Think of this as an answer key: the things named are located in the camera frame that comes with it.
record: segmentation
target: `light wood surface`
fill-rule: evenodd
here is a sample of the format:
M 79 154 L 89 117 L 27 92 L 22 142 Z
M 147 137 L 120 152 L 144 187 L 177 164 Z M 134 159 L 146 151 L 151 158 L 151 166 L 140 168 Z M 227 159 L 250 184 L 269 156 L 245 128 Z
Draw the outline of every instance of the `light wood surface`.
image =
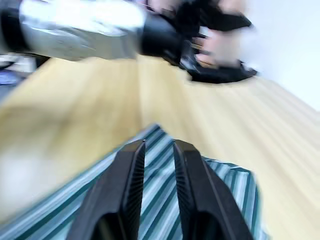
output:
M 318 239 L 318 117 L 261 78 L 209 85 L 151 57 L 52 59 L 0 106 L 0 223 L 159 123 L 255 173 L 274 239 Z

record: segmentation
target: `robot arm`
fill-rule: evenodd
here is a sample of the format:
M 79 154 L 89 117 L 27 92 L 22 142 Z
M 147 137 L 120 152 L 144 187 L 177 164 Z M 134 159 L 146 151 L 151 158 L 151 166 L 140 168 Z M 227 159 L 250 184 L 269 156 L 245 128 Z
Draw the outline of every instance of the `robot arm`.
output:
M 159 14 L 123 0 L 0 0 L 0 54 L 8 52 L 79 61 L 160 57 L 186 70 L 193 81 L 230 83 L 256 71 L 205 69 L 192 37 L 200 26 L 219 31 L 249 27 L 242 15 L 223 14 L 208 0 L 183 1 L 174 14 Z

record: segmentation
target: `white wall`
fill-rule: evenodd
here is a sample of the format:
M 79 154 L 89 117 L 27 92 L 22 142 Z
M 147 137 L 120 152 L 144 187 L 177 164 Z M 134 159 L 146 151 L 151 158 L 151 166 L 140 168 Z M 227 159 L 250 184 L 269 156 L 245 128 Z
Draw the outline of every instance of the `white wall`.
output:
M 242 59 L 320 111 L 320 0 L 247 0 Z

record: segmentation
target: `green striped fabric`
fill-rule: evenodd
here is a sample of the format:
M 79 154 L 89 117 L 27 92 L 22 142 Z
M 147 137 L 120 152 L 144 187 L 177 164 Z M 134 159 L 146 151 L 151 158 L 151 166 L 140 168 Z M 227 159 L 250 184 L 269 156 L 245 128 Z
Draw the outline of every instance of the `green striped fabric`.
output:
M 181 240 L 173 139 L 156 124 L 128 142 L 138 139 L 146 140 L 138 239 Z M 87 190 L 109 167 L 120 148 L 10 223 L 1 226 L 0 240 L 64 240 Z M 267 239 L 262 227 L 259 192 L 252 173 L 232 163 L 203 159 L 232 191 L 254 238 Z

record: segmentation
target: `wooden table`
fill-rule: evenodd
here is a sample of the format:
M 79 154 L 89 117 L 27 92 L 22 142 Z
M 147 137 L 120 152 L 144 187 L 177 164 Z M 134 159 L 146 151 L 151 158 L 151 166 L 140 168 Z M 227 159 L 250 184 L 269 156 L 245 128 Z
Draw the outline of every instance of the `wooden table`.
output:
M 208 85 L 150 57 L 51 59 L 0 106 L 0 223 L 159 123 L 255 172 L 274 239 L 316 239 L 318 116 L 260 78 Z

